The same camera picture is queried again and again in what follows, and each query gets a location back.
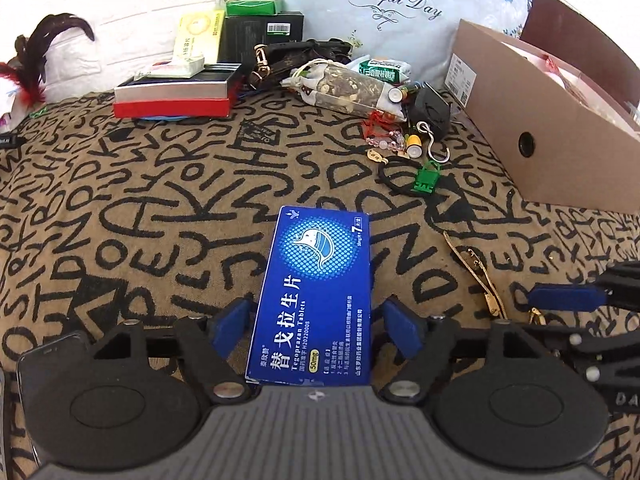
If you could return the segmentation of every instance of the white wall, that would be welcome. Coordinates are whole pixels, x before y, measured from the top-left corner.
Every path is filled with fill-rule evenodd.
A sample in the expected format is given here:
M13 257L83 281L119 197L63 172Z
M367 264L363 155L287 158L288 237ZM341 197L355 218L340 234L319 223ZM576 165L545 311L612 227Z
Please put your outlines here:
M94 28L54 42L47 55L47 97L107 90L142 66L171 56L182 14L214 0L0 0L0 60L15 55L14 39L46 15L72 12ZM640 66L640 0L565 0L601 28Z

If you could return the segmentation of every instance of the blue medicine box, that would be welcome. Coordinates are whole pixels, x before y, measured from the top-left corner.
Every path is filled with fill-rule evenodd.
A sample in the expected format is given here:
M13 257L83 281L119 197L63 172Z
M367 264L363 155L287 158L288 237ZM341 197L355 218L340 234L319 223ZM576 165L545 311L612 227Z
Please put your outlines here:
M366 214L281 208L247 380L369 384L370 279Z

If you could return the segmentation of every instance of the feather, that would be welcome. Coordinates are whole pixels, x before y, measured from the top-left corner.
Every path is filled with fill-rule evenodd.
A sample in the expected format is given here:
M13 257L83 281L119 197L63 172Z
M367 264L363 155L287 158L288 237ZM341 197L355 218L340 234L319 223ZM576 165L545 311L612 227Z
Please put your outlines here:
M48 14L40 20L30 37L15 38L17 57L10 61L10 65L0 63L0 77L20 86L20 98L28 107L44 102L44 88L40 82L44 83L47 77L47 50L57 35L70 28L81 28L91 41L95 41L94 31L82 18L68 12Z

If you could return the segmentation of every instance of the green box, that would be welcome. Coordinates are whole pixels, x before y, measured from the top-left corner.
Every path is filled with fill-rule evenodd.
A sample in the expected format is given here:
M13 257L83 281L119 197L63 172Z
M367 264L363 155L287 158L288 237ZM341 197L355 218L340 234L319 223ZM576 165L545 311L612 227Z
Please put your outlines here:
M283 10L282 0L233 0L226 3L227 16L274 16Z

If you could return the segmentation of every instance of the barcode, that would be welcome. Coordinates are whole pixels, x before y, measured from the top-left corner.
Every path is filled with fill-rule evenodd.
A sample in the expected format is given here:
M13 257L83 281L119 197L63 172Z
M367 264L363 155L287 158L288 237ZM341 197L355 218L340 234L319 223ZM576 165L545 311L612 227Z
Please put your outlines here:
M283 34L288 36L290 32L290 23L267 23L267 34Z

